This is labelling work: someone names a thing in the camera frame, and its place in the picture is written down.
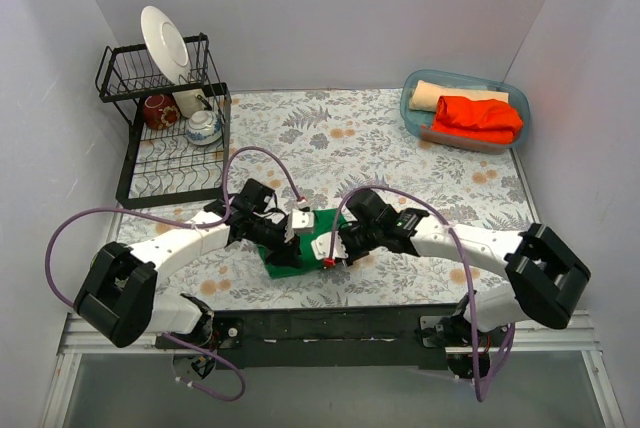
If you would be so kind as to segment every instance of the leaf pattern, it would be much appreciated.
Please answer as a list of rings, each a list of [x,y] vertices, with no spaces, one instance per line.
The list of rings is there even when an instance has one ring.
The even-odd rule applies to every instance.
[[[377,184],[408,191],[452,221],[492,230],[522,230],[530,223],[510,153],[420,143],[400,117],[400,90],[269,92],[234,99],[232,148],[258,145],[273,151],[313,208],[335,207],[356,186]],[[272,160],[252,152],[236,160],[232,192],[253,177],[276,190],[281,207],[293,207],[293,192]],[[402,197],[381,196],[397,209],[414,206]],[[188,220],[205,204],[143,211]],[[118,240],[132,244],[163,229],[124,216]],[[351,267],[272,280],[256,247],[243,241],[198,258],[157,290],[196,296],[216,310],[446,303],[459,301],[466,291],[454,276],[459,268],[448,260],[378,249]],[[501,282],[481,272],[474,285],[485,290]]]

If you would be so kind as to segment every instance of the red-orange towel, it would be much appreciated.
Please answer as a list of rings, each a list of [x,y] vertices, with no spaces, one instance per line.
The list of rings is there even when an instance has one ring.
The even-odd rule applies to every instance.
[[[431,129],[507,145],[513,143],[522,126],[516,109],[504,101],[471,101],[462,96],[441,96]]]

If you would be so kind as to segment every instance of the teal plastic container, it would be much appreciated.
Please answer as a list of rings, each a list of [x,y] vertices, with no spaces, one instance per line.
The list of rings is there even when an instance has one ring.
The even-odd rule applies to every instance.
[[[509,93],[509,104],[518,111],[518,114],[524,123],[522,130],[520,130],[520,133],[518,134],[518,138],[509,145],[499,145],[496,143],[471,140],[469,138],[462,138],[460,136],[431,131],[430,128],[433,123],[435,113],[409,109],[409,100],[413,96],[413,92],[420,80],[450,88],[467,88],[471,90],[502,91]],[[529,102],[527,101],[527,97],[524,96],[524,93],[517,88],[497,81],[483,80],[472,76],[456,75],[455,73],[446,73],[444,71],[435,70],[420,70],[409,75],[409,78],[407,78],[404,88],[402,89],[400,113],[404,119],[404,125],[413,136],[432,143],[441,143],[443,145],[455,146],[465,150],[481,151],[484,153],[502,153],[505,150],[521,145],[527,139],[527,136],[529,135],[529,126],[531,125]]]

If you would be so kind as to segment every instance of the white cup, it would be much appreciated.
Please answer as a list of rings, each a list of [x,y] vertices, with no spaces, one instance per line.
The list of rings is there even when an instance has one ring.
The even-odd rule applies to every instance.
[[[180,113],[186,118],[191,118],[194,113],[205,108],[204,104],[198,99],[199,96],[205,98],[202,90],[178,91],[172,93],[172,95],[178,108],[180,108]]]

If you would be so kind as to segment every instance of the wire basket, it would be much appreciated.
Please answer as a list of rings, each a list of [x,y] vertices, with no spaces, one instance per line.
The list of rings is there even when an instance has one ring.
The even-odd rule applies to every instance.
[[[100,62],[95,81],[100,99],[113,103],[129,125],[129,146],[116,190],[116,199],[125,208],[220,196],[222,171],[229,157],[231,95],[226,83],[220,81],[207,36],[201,33],[184,38],[184,42],[190,74],[177,85],[160,72],[144,44],[107,47]],[[215,75],[213,82],[210,71]],[[221,119],[222,136],[218,141],[205,146],[191,144],[185,136],[186,118],[165,130],[152,130],[144,123],[142,108],[149,96],[196,89],[204,92]],[[136,102],[133,119],[120,106],[124,100]]]

